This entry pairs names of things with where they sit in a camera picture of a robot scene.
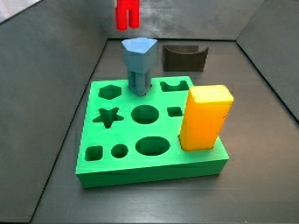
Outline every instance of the green shape sorter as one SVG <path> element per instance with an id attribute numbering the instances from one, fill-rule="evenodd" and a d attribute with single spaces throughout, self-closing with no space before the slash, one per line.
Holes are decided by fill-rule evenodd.
<path id="1" fill-rule="evenodd" d="M 127 80 L 91 83 L 76 167 L 83 187 L 221 174 L 230 159 L 221 138 L 211 150 L 181 146 L 190 86 L 187 76 L 154 78 L 140 97 Z"/>

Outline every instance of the light blue block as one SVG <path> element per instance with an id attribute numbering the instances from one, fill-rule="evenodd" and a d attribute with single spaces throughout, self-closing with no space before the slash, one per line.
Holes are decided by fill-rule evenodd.
<path id="1" fill-rule="evenodd" d="M 131 38 L 122 41 L 127 70 L 146 74 L 158 55 L 158 40 L 152 38 Z"/>
<path id="2" fill-rule="evenodd" d="M 156 42 L 152 38 L 131 38 L 122 41 L 128 87 L 139 96 L 146 95 L 151 87 L 151 67 L 158 55 Z"/>

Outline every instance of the metal wall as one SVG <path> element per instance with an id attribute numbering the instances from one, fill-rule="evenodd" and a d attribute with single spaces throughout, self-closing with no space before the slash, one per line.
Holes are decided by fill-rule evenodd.
<path id="1" fill-rule="evenodd" d="M 110 38 L 235 40 L 263 0 L 142 0 L 142 27 L 118 31 L 114 1 L 94 0 Z"/>
<path id="2" fill-rule="evenodd" d="M 27 222 L 107 42 L 100 9 L 47 0 L 0 26 L 0 221 Z"/>
<path id="3" fill-rule="evenodd" d="M 0 23 L 11 18 L 15 14 L 36 4 L 42 0 L 2 0 L 0 1 Z"/>
<path id="4" fill-rule="evenodd" d="M 299 1 L 267 0 L 238 43 L 299 120 Z"/>

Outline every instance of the yellow rectangular block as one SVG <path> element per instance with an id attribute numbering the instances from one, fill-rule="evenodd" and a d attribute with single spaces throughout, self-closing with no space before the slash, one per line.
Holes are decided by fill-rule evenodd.
<path id="1" fill-rule="evenodd" d="M 233 102 L 223 85 L 191 87 L 181 131 L 185 151 L 213 149 Z"/>

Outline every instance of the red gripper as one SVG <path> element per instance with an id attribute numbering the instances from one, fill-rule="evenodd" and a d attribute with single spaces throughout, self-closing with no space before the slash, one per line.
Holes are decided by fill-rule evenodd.
<path id="1" fill-rule="evenodd" d="M 124 31 L 140 25 L 140 0 L 116 0 L 116 28 Z"/>

